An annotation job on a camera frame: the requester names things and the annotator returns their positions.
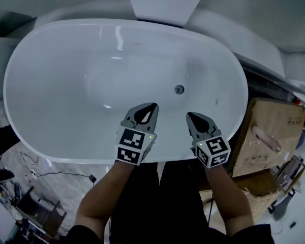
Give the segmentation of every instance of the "bathtub drain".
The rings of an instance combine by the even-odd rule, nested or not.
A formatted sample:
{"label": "bathtub drain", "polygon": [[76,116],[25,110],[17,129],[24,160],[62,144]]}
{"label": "bathtub drain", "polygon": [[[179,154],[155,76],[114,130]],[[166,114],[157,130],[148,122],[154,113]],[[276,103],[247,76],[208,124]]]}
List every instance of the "bathtub drain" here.
{"label": "bathtub drain", "polygon": [[177,86],[175,87],[175,92],[176,92],[176,94],[179,94],[179,95],[183,94],[183,92],[184,92],[184,87],[183,87],[182,85],[177,85]]}

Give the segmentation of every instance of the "forearm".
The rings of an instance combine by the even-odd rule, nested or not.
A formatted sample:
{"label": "forearm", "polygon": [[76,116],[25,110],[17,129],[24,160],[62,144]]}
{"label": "forearm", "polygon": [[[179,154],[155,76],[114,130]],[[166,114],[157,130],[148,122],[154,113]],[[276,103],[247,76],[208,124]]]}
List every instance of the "forearm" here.
{"label": "forearm", "polygon": [[77,215],[107,221],[133,168],[133,165],[116,162],[82,199]]}
{"label": "forearm", "polygon": [[247,197],[228,176],[222,165],[205,169],[205,172],[224,221],[252,214]]}

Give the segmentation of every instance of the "sleeve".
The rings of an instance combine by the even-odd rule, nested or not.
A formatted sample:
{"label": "sleeve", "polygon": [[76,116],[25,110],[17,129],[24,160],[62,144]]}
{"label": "sleeve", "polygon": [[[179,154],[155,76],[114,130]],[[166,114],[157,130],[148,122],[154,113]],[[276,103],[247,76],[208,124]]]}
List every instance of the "sleeve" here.
{"label": "sleeve", "polygon": [[101,240],[91,229],[82,225],[73,226],[63,240],[63,243],[82,242],[102,244]]}
{"label": "sleeve", "polygon": [[275,244],[270,224],[256,225],[239,231],[231,237],[233,243]]}

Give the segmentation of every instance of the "gray floor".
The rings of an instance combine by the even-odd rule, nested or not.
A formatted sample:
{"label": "gray floor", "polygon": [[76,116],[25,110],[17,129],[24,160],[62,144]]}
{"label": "gray floor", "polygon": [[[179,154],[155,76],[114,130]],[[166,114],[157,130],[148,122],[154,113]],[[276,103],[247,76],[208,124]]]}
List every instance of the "gray floor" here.
{"label": "gray floor", "polygon": [[[4,109],[0,110],[0,127],[9,125]],[[158,174],[162,174],[165,163],[159,163]],[[13,182],[18,182],[26,192],[34,186],[34,194],[48,203],[55,204],[58,200],[67,212],[59,233],[65,235],[75,222],[76,211],[83,196],[93,187],[88,177],[68,174],[36,175],[49,172],[69,172],[73,174],[93,175],[98,182],[110,169],[111,165],[82,165],[51,162],[38,157],[22,142],[6,151],[0,160],[0,168],[5,167],[15,174]]]}

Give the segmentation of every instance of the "white oval bathtub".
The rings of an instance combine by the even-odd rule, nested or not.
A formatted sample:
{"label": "white oval bathtub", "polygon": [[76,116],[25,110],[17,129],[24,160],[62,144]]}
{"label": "white oval bathtub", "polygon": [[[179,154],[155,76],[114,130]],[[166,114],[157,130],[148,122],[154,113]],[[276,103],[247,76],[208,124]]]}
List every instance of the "white oval bathtub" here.
{"label": "white oval bathtub", "polygon": [[41,157],[69,163],[113,163],[120,122],[146,102],[160,110],[145,162],[193,158],[186,113],[211,117],[230,139],[247,100],[244,72],[224,45],[129,20],[44,25],[17,46],[4,82],[6,112],[21,141]]}

